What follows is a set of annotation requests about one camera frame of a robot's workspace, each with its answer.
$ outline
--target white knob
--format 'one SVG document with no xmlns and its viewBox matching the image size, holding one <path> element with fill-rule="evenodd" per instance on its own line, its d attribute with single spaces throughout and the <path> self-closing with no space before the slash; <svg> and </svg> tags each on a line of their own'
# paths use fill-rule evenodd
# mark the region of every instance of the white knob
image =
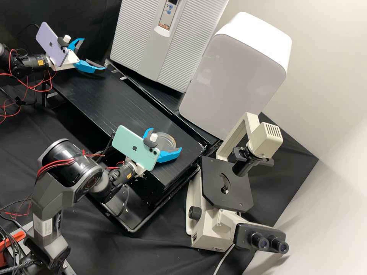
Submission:
<svg viewBox="0 0 367 275">
<path fill-rule="evenodd" d="M 158 138 L 157 134 L 152 134 L 149 139 L 152 142 L 156 142 L 157 141 L 157 138 Z"/>
<path fill-rule="evenodd" d="M 70 36 L 68 36 L 67 34 L 64 36 L 64 42 L 66 42 L 66 43 L 69 43 L 70 42 L 70 40 L 71 40 L 71 37 Z"/>
</svg>

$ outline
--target smartphone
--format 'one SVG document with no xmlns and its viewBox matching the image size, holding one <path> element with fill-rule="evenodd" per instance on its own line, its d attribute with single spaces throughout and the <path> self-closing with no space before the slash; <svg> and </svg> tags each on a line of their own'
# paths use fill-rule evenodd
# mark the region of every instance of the smartphone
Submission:
<svg viewBox="0 0 367 275">
<path fill-rule="evenodd" d="M 142 137 L 122 125 L 117 128 L 112 146 L 148 171 L 153 170 L 160 154 L 158 148 L 149 148 Z"/>
<path fill-rule="evenodd" d="M 69 50 L 66 47 L 60 47 L 57 42 L 58 36 L 46 22 L 42 22 L 36 35 L 36 40 L 50 57 L 53 64 L 58 67 L 64 63 Z"/>
</svg>

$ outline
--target mint green smartphone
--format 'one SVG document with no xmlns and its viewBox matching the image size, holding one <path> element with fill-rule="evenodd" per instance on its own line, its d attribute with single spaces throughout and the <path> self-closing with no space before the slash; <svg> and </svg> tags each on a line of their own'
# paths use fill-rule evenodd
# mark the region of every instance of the mint green smartphone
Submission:
<svg viewBox="0 0 367 275">
<path fill-rule="evenodd" d="M 153 170 L 160 154 L 158 148 L 149 148 L 142 137 L 122 125 L 117 128 L 112 146 L 148 171 Z"/>
</svg>

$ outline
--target purple smartphone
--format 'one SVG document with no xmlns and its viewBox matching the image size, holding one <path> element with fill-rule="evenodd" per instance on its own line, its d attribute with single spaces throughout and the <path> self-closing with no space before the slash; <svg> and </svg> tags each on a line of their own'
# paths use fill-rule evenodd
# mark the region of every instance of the purple smartphone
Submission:
<svg viewBox="0 0 367 275">
<path fill-rule="evenodd" d="M 68 56 L 68 49 L 61 48 L 57 42 L 58 36 L 50 28 L 46 22 L 42 22 L 41 26 L 36 35 L 37 42 L 45 50 L 45 52 L 50 57 L 51 61 L 58 67 L 64 63 L 66 57 Z"/>
</svg>

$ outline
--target orange object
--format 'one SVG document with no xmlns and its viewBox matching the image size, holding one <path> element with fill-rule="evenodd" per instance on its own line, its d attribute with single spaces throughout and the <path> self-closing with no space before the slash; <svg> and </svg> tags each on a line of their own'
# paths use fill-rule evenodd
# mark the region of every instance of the orange object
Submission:
<svg viewBox="0 0 367 275">
<path fill-rule="evenodd" d="M 26 237 L 26 234 L 23 231 L 19 231 L 13 235 L 15 241 L 20 242 Z M 3 250 L 5 245 L 5 241 L 0 242 L 0 251 Z M 10 246 L 9 239 L 6 239 L 6 247 Z M 6 260 L 3 253 L 0 253 L 0 267 L 6 266 Z"/>
</svg>

